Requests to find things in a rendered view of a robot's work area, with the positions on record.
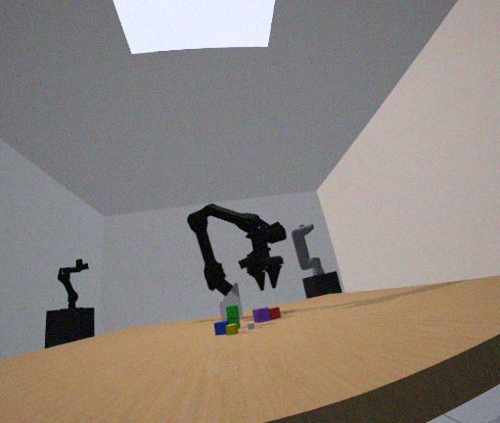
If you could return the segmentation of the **yellow block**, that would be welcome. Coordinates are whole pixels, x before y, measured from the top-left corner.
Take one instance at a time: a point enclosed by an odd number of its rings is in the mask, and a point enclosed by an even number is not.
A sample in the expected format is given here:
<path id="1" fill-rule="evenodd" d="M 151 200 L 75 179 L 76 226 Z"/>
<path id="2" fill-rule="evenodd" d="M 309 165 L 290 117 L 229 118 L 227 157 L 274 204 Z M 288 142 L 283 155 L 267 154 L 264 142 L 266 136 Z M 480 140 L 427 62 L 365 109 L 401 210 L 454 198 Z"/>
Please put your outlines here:
<path id="1" fill-rule="evenodd" d="M 225 326 L 226 335 L 237 335 L 239 333 L 238 323 L 228 324 Z"/>

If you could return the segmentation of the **purple block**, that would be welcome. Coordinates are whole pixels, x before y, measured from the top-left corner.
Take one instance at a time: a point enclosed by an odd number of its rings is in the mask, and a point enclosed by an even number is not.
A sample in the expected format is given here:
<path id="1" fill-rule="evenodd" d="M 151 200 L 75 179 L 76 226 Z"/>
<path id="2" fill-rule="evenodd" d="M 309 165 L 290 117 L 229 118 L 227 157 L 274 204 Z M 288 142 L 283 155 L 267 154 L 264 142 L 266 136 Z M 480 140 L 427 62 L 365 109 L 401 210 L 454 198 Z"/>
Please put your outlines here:
<path id="1" fill-rule="evenodd" d="M 270 321 L 270 314 L 268 307 L 261 307 L 252 310 L 254 323 L 262 323 Z"/>

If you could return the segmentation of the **red block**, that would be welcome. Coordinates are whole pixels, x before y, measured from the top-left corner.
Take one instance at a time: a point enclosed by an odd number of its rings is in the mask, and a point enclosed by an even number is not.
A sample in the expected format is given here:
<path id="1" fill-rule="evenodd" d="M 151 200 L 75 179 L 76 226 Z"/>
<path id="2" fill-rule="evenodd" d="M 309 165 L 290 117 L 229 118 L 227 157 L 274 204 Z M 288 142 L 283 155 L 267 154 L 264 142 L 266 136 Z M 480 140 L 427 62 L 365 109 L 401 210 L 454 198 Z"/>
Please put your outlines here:
<path id="1" fill-rule="evenodd" d="M 271 307 L 271 308 L 268 308 L 268 309 L 269 309 L 269 314 L 270 314 L 270 319 L 271 320 L 282 317 L 279 307 Z"/>

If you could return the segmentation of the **green block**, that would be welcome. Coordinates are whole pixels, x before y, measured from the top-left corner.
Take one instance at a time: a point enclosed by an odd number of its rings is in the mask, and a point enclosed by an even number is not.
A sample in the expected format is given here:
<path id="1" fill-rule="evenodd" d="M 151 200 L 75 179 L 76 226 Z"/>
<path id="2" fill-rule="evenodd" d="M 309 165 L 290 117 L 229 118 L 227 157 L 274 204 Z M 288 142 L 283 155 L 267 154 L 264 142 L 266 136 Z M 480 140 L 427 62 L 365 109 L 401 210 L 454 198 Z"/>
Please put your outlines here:
<path id="1" fill-rule="evenodd" d="M 240 322 L 239 322 L 239 316 L 237 317 L 232 317 L 232 318 L 227 318 L 227 321 L 229 320 L 230 324 L 238 323 L 238 329 L 240 329 Z"/>
<path id="2" fill-rule="evenodd" d="M 227 318 L 239 316 L 238 305 L 226 306 Z"/>

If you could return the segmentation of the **blue block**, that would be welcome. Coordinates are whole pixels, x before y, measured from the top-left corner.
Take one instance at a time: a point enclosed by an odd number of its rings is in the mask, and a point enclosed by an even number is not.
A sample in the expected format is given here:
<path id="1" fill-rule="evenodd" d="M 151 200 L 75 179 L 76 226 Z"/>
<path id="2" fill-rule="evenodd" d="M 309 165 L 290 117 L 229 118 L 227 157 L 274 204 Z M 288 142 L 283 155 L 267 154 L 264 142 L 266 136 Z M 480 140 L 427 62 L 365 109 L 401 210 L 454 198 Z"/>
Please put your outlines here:
<path id="1" fill-rule="evenodd" d="M 225 326 L 230 324 L 229 320 L 228 321 L 218 321 L 214 323 L 214 331 L 215 331 L 215 336 L 216 335 L 226 335 L 226 328 Z"/>

